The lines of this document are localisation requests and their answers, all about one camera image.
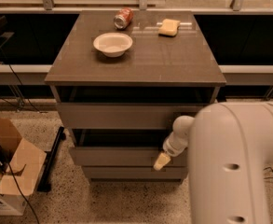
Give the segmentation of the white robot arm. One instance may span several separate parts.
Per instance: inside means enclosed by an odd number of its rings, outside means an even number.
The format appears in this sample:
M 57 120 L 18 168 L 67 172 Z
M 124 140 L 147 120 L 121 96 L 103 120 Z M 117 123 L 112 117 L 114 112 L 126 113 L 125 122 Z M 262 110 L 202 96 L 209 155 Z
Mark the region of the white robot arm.
M 273 102 L 224 102 L 172 125 L 154 169 L 188 152 L 193 224 L 270 224 L 263 170 L 273 161 Z

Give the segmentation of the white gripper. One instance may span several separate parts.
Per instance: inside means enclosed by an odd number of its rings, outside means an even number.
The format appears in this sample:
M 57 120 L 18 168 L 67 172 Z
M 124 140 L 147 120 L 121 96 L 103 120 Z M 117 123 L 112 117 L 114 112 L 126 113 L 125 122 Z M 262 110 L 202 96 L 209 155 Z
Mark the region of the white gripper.
M 154 163 L 154 169 L 160 171 L 171 161 L 171 157 L 179 156 L 188 147 L 188 135 L 171 132 L 163 142 L 163 150 Z

